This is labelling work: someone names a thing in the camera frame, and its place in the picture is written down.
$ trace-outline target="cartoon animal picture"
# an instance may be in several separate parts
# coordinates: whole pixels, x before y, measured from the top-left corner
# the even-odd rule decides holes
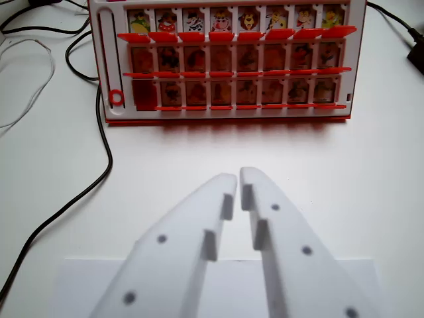
[[[150,32],[149,16],[141,10],[129,10],[128,19],[130,32],[147,34]]]
[[[211,20],[211,31],[231,31],[231,14],[226,8],[217,8]]]
[[[174,81],[162,82],[162,106],[181,105],[180,87]]]
[[[185,70],[192,72],[204,72],[205,71],[205,52],[197,47],[185,47],[185,54],[187,60],[185,63]]]
[[[332,28],[335,25],[343,25],[343,10],[334,6],[324,5],[323,28]]]
[[[185,20],[184,28],[188,32],[202,32],[203,31],[203,15],[199,9],[189,9],[187,12],[187,19]]]
[[[211,71],[229,72],[231,71],[231,51],[227,46],[211,46]]]
[[[231,86],[224,81],[212,82],[213,96],[212,105],[230,105],[231,104]]]
[[[339,60],[339,48],[335,42],[320,43],[318,68],[334,68]]]
[[[180,68],[180,60],[178,52],[172,46],[158,48],[159,53],[159,70],[178,72]]]
[[[255,104],[256,85],[252,80],[237,82],[237,104]]]
[[[132,48],[131,56],[134,73],[153,72],[153,55],[147,48]]]
[[[278,79],[263,81],[262,104],[277,104],[282,102],[283,85]]]
[[[308,69],[311,68],[312,49],[308,43],[297,44],[292,48],[291,53],[291,69]]]
[[[306,103],[308,85],[303,79],[294,79],[288,93],[288,103]]]
[[[283,70],[286,51],[280,44],[265,44],[264,70]]]
[[[313,90],[314,103],[332,103],[334,101],[334,88],[331,78],[317,79]]]
[[[156,12],[156,18],[157,17],[160,17],[157,24],[158,31],[176,32],[177,16],[171,11],[171,9],[158,10]]]
[[[189,87],[188,83],[186,85],[187,85],[187,105],[206,105],[205,86],[203,86],[201,83],[195,83],[193,87]]]
[[[297,19],[296,26],[297,30],[301,28],[313,28],[315,17],[312,15],[311,7],[296,7]]]
[[[258,69],[258,51],[253,45],[240,45],[238,47],[237,71],[256,71]]]
[[[268,7],[270,13],[266,15],[267,19],[270,19],[268,23],[267,30],[277,29],[277,28],[287,28],[287,17],[288,14],[284,8],[281,7]]]
[[[258,12],[252,7],[241,8],[241,11],[244,13],[238,18],[240,26],[246,31],[256,30],[259,23]]]

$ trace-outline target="red plastic flap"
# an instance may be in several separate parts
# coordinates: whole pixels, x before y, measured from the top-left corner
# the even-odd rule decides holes
[[[209,72],[212,78],[230,78],[234,75],[234,72]]]
[[[284,104],[266,104],[266,105],[262,105],[262,109],[283,109],[284,107],[287,107],[287,105],[284,105]]]
[[[155,107],[155,110],[157,110],[157,111],[181,111],[182,108],[181,107],[167,107],[167,106],[163,106],[163,107]]]
[[[137,111],[155,111],[158,106],[156,86],[152,81],[132,81],[132,94]]]
[[[287,104],[287,108],[309,108],[315,106],[316,104]]]
[[[205,78],[206,73],[202,72],[181,72],[181,75],[183,75],[185,78]]]
[[[259,76],[262,75],[262,72],[238,72],[238,77],[244,77],[244,76]]]
[[[128,43],[150,43],[150,38],[145,34],[119,33],[117,36]]]
[[[178,42],[177,36],[170,32],[149,32],[148,35],[156,42]]]
[[[174,73],[174,72],[152,72],[152,75],[157,76],[158,78],[179,78],[180,73]]]
[[[321,38],[342,38],[358,30],[353,25],[335,25],[325,30]]]
[[[317,108],[317,109],[345,109],[346,105],[341,105],[341,104],[336,104],[336,103],[314,104],[313,108]]]
[[[180,32],[178,36],[183,42],[205,42],[205,34],[202,32]]]
[[[264,76],[281,76],[281,75],[290,74],[290,72],[291,71],[288,71],[288,70],[266,71],[266,72],[264,72]]]
[[[266,40],[285,40],[295,34],[292,28],[278,28],[270,30],[265,36]]]
[[[213,111],[230,111],[233,106],[211,106],[210,108]]]
[[[293,38],[316,38],[317,36],[323,34],[323,28],[303,28],[298,30]]]
[[[237,105],[237,109],[257,109],[259,105]]]
[[[239,41],[256,41],[262,38],[265,34],[262,32],[254,31],[254,32],[241,32],[237,40]]]
[[[153,74],[144,73],[124,73],[124,76],[130,76],[132,78],[153,78]]]
[[[311,75],[314,73],[319,73],[319,70],[291,70],[288,72],[291,75]]]
[[[184,106],[182,109],[185,109],[186,111],[205,111],[206,106]]]
[[[209,39],[212,42],[216,41],[232,41],[234,38],[234,33],[229,31],[214,31],[209,32]]]
[[[352,68],[323,68],[322,70],[318,70],[318,74],[339,74],[351,70]]]

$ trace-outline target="character card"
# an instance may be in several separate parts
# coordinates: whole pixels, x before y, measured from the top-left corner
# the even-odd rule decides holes
[[[239,7],[238,31],[259,31],[259,16],[255,7]]]
[[[311,5],[296,5],[294,8],[294,29],[315,28],[317,12]]]
[[[307,94],[309,91],[309,84],[304,78],[291,79],[289,81],[289,104],[304,104],[307,103]]]
[[[266,30],[287,28],[288,12],[284,6],[269,5],[266,7]]]
[[[227,81],[212,81],[211,94],[213,106],[231,105],[231,85]]]
[[[312,48],[308,43],[295,43],[291,46],[290,69],[308,70],[312,63]]]
[[[206,106],[206,88],[200,81],[185,83],[187,106]]]
[[[181,106],[181,89],[174,81],[160,83],[162,106]]]
[[[177,33],[177,15],[171,9],[156,9],[156,30]]]
[[[205,72],[205,51],[199,46],[186,46],[184,60],[186,72]]]
[[[153,54],[147,48],[131,48],[131,61],[134,73],[153,72]]]
[[[258,51],[253,44],[237,47],[237,71],[256,72],[258,70]]]
[[[323,28],[332,28],[335,25],[343,25],[345,10],[340,5],[324,5]]]
[[[158,47],[158,61],[161,72],[178,73],[180,71],[179,54],[172,46]]]
[[[237,105],[254,105],[256,104],[257,86],[253,80],[237,81]]]
[[[319,44],[318,68],[336,68],[339,66],[340,48],[336,42]]]
[[[336,83],[332,78],[317,78],[313,90],[314,103],[333,103]]]
[[[205,15],[198,8],[183,9],[184,32],[205,32]]]
[[[226,7],[214,7],[211,8],[211,31],[221,32],[229,31],[232,32],[233,16]]]
[[[262,82],[262,104],[281,104],[283,85],[278,79],[265,79]]]
[[[264,46],[264,71],[284,70],[286,50],[281,44],[265,44]]]
[[[140,10],[128,10],[128,29],[130,33],[147,34],[150,32],[150,18]]]

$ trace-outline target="white table surface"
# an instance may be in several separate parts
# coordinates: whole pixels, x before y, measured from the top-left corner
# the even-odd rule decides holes
[[[379,4],[412,26],[423,22],[422,0]],[[77,29],[85,18],[73,12],[67,3],[43,7],[10,27]],[[96,86],[73,75],[64,61],[72,39],[33,31],[10,40],[27,37],[51,47],[57,70],[33,110],[0,131],[0,285],[29,234],[107,164],[95,121]],[[243,166],[272,176],[335,257],[376,261],[390,317],[423,317],[424,77],[406,59],[408,52],[369,8],[352,119],[346,123],[106,126],[115,159],[111,175],[36,240],[0,317],[46,317],[65,257],[124,258],[185,195],[215,174],[237,174]],[[94,76],[92,44],[76,50],[72,62]],[[0,122],[21,112],[49,71],[48,57],[36,44],[4,55]],[[239,202],[235,209],[220,257],[259,258],[248,215]]]

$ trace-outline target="black cable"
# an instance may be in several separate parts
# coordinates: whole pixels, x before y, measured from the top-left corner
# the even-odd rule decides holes
[[[397,21],[398,23],[403,25],[408,30],[408,33],[413,37],[414,41],[416,41],[416,42],[419,42],[419,41],[422,42],[423,41],[423,35],[421,33],[419,33],[417,30],[415,30],[414,28],[412,28],[409,24],[407,24],[401,18],[395,16],[393,13],[390,13],[389,11],[385,10],[385,8],[383,8],[379,5],[376,5],[373,2],[367,2],[366,5],[371,7],[371,8],[374,8],[375,10],[379,10],[379,12],[387,15],[389,18],[392,18],[394,21]]]
[[[0,1],[0,5],[5,5],[6,3],[13,2],[15,0],[6,0],[6,1]]]
[[[71,45],[69,45],[69,47],[66,49],[65,52],[65,61],[68,65],[68,67],[71,69],[72,73],[74,73],[75,75],[77,75],[79,78],[82,78],[83,80],[86,81],[98,81],[99,78],[92,78],[90,76],[86,76],[84,74],[82,74],[81,72],[77,71],[71,64],[70,59],[69,59],[69,55],[72,53],[72,49],[75,47],[75,45],[77,45],[78,43],[80,43],[80,41],[85,38],[87,35],[91,34],[92,31],[87,31],[86,33],[82,34],[79,38],[77,38],[74,42],[72,42]]]
[[[85,5],[80,5],[79,3],[73,2],[72,0],[65,0],[65,1],[72,3],[73,5],[76,5],[77,7],[80,7],[81,9],[88,10],[88,7],[86,7]]]
[[[109,173],[112,170],[112,165],[113,165],[112,152],[111,152],[111,149],[109,148],[109,144],[108,144],[107,139],[106,139],[105,131],[103,130],[103,123],[101,121],[101,116],[100,116],[100,112],[101,112],[101,110],[100,110],[100,108],[101,108],[100,96],[101,96],[101,91],[100,91],[100,85],[99,85],[99,87],[97,88],[97,95],[96,95],[96,99],[95,99],[95,116],[96,116],[96,119],[97,119],[97,125],[99,127],[101,140],[103,141],[103,145],[105,146],[107,158],[108,158],[108,161],[109,161],[108,164],[107,164],[107,167],[106,167],[105,171],[91,185],[89,185],[80,194],[78,194],[71,201],[69,201],[67,204],[65,204],[65,206],[63,206],[63,208],[61,208],[59,211],[57,211],[55,214],[53,214],[51,217],[49,217],[47,220],[45,220],[45,222],[43,222],[43,224],[41,224],[39,227],[37,227],[37,229],[29,236],[29,238],[28,238],[28,240],[26,240],[21,252],[19,253],[17,261],[15,262],[15,265],[13,266],[11,273],[9,274],[9,277],[7,278],[5,285],[3,286],[3,288],[0,291],[0,307],[4,304],[4,301],[6,299],[6,295],[8,294],[8,292],[9,292],[11,286],[12,286],[13,280],[15,279],[15,277],[16,277],[18,271],[19,271],[19,268],[21,267],[23,260],[24,260],[25,256],[27,255],[27,253],[28,253],[28,251],[31,247],[31,244],[34,241],[34,239],[37,237],[37,235],[40,234],[40,232],[43,231],[54,220],[56,220],[63,213],[65,213],[65,211],[68,210],[73,204],[78,202],[78,200],[80,200],[83,196],[85,196],[92,189],[94,189],[95,186],[97,186],[100,182],[102,182],[109,175]]]
[[[22,15],[22,14],[24,14],[24,13],[26,13],[26,12],[28,12],[28,11],[30,11],[30,10],[33,10],[33,9],[35,9],[35,8],[39,8],[39,7],[43,7],[43,6],[45,6],[45,5],[38,5],[38,6],[35,6],[35,7],[33,7],[33,6],[30,6],[30,7],[26,7],[26,8],[24,8],[24,9],[22,9],[22,10],[19,10],[18,12],[16,12],[16,13],[13,13],[9,18],[7,18],[6,19],[6,21],[5,22],[3,22],[1,25],[0,25],[0,31],[3,31],[3,29],[10,23],[10,22],[12,22],[13,20],[15,20],[17,17],[19,17],[20,15]]]
[[[50,31],[50,32],[57,32],[57,33],[63,33],[63,34],[79,34],[88,26],[90,23],[89,18],[85,20],[84,24],[81,26],[81,28],[77,30],[62,30],[60,28],[50,28],[49,26],[23,26],[21,28],[13,28],[12,30],[4,30],[2,31],[3,34],[11,34],[21,31],[27,31],[27,30],[44,30],[44,31]]]

